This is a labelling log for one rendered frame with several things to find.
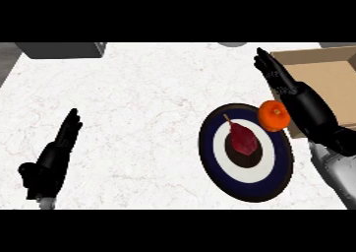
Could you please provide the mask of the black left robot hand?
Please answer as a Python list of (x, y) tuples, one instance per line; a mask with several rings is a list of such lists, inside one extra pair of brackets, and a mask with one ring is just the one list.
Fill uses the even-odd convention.
[(54, 198), (60, 191), (81, 127), (78, 109), (72, 108), (60, 124), (54, 141), (46, 145), (38, 160), (19, 166), (28, 200)]

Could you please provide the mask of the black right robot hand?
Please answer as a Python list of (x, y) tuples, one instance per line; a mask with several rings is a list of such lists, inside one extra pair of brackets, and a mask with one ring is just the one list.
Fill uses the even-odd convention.
[(347, 157), (356, 155), (356, 131), (338, 125), (333, 112), (313, 88), (294, 79), (270, 53), (257, 48), (254, 66), (280, 96), (298, 129), (314, 144)]

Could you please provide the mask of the brown cardboard box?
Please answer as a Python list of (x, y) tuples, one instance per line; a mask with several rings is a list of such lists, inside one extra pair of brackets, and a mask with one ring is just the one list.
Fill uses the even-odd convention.
[(277, 51), (271, 55), (294, 79), (307, 83), (323, 98), (338, 124), (356, 131), (356, 45)]

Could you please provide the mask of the red pear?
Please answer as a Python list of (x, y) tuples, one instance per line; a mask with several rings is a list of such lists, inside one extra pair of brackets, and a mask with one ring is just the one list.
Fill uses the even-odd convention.
[(229, 123), (232, 147), (239, 153), (251, 156), (258, 148), (257, 137), (246, 127), (230, 121), (227, 115), (223, 117)]

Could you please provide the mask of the dark blue and white plate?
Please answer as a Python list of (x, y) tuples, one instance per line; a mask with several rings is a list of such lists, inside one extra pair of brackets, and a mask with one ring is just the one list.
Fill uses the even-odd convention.
[(214, 183), (235, 199), (260, 203), (285, 190), (294, 152), (285, 131), (267, 132), (258, 108), (230, 103), (208, 115), (199, 132), (199, 156)]

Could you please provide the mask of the dark grey box appliance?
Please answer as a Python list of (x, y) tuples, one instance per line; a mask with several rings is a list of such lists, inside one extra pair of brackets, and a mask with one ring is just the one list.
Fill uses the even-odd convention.
[(18, 47), (32, 59), (100, 58), (106, 42), (18, 42)]

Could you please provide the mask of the orange fruit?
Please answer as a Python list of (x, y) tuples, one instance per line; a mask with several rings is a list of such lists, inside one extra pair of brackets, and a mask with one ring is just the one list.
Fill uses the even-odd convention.
[(279, 100), (267, 100), (263, 102), (257, 117), (261, 127), (268, 132), (277, 132), (289, 126), (291, 115), (285, 104)]

